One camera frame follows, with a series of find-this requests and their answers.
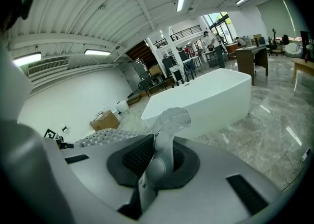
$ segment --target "white wall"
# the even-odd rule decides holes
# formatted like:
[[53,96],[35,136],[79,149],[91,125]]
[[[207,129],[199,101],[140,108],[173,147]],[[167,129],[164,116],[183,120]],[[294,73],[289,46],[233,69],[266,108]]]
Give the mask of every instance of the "white wall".
[[161,33],[160,31],[155,31],[152,35],[149,36],[149,38],[151,39],[152,43],[156,43],[156,41],[160,41],[161,39],[165,38],[164,36],[164,32],[162,31],[162,35],[163,37],[161,37]]
[[[89,122],[105,107],[126,100],[131,88],[119,69],[92,72],[71,78],[27,99],[18,121],[44,136],[47,128],[75,142],[93,130]],[[70,130],[63,133],[62,128]]]
[[182,22],[177,23],[175,25],[172,25],[171,27],[177,33],[179,31],[182,31],[182,30],[185,30],[185,29],[197,26],[197,25],[199,25],[201,27],[202,31],[208,30],[208,25],[205,22],[205,20],[203,19],[203,17],[198,17],[198,18],[195,18],[195,19],[185,20],[185,21],[182,21]]
[[256,6],[249,6],[241,11],[229,11],[228,15],[238,37],[248,36],[252,39],[253,35],[261,34],[265,39],[268,38],[265,25]]
[[261,13],[268,35],[273,35],[273,28],[277,31],[277,37],[283,37],[285,34],[289,37],[300,37],[301,30],[309,31],[302,14],[292,0],[269,0],[257,7]]

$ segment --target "black office chair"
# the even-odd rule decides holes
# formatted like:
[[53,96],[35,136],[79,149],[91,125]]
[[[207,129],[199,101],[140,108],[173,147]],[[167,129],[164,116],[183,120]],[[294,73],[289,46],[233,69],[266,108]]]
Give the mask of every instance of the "black office chair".
[[271,43],[271,40],[269,40],[269,45],[266,45],[266,48],[269,49],[269,56],[274,53],[274,50],[277,49],[277,43],[276,43],[276,30],[273,28],[274,33],[274,40],[273,43]]
[[185,75],[185,78],[186,80],[188,80],[188,75],[191,74],[192,78],[194,79],[194,77],[196,77],[196,68],[195,68],[195,65],[194,65],[194,58],[192,58],[190,60],[190,62],[186,65],[184,65],[184,75]]

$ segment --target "black slot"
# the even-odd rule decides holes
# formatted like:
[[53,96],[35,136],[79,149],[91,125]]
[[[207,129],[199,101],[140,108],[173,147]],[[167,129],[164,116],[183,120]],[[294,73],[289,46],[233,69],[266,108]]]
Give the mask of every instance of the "black slot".
[[89,159],[89,157],[86,154],[81,154],[78,156],[73,156],[69,158],[65,158],[65,162],[68,164],[76,163],[85,159]]
[[252,215],[268,206],[267,202],[241,175],[234,175],[226,180]]

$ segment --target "white pillar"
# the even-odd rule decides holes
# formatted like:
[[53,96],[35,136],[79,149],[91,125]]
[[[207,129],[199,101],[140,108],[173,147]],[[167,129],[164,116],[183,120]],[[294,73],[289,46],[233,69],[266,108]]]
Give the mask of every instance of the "white pillar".
[[173,53],[173,55],[174,55],[174,57],[176,59],[176,62],[178,64],[178,67],[179,67],[179,70],[181,72],[182,78],[185,80],[183,62],[182,62],[182,59],[181,59],[181,57],[179,55],[179,52],[178,52],[175,44],[173,43],[170,35],[168,35],[168,33],[165,33],[165,39],[167,40],[167,43],[170,46],[170,49],[171,49],[171,51],[172,51],[172,53]]
[[171,51],[172,51],[172,53],[176,59],[177,64],[180,65],[180,67],[182,67],[182,69],[183,69],[182,60],[180,58],[179,52],[178,52],[175,44],[172,42],[171,37],[167,33],[165,33],[164,36],[165,36],[165,39],[167,40],[168,45],[170,46],[170,49],[171,49]]
[[165,77],[167,77],[167,74],[166,74],[166,71],[165,71],[165,67],[163,65],[163,62],[161,61],[161,59],[159,58],[157,52],[156,52],[156,49],[155,49],[155,46],[153,45],[152,41],[150,38],[147,38],[147,43],[149,45],[149,47],[151,48],[151,51],[153,53],[153,55],[155,56],[155,59],[157,60],[158,64],[159,64],[159,67],[162,71],[162,73],[164,74]]

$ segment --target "chair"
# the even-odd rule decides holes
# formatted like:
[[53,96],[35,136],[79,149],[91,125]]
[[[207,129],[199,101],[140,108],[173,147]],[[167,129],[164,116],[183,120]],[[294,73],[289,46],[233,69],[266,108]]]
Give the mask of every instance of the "chair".
[[147,96],[149,97],[149,94],[147,91],[149,91],[149,89],[153,86],[152,84],[152,80],[150,77],[142,80],[139,84],[138,84],[138,88],[142,91],[145,91]]
[[194,58],[192,58],[188,64],[184,65],[184,75],[185,75],[186,80],[188,80],[187,76],[189,74],[191,74],[193,79],[194,79],[193,73],[194,73],[194,75],[196,77],[195,70],[196,70],[196,68],[195,68],[195,65],[194,65]]
[[271,43],[271,40],[269,40],[269,45],[266,45],[266,48],[269,48],[269,56],[274,53],[274,50],[277,49],[277,44],[276,44],[276,30],[273,28],[273,33],[274,33],[274,39],[273,43]]
[[259,39],[259,43],[260,45],[266,45],[265,39],[263,37]]

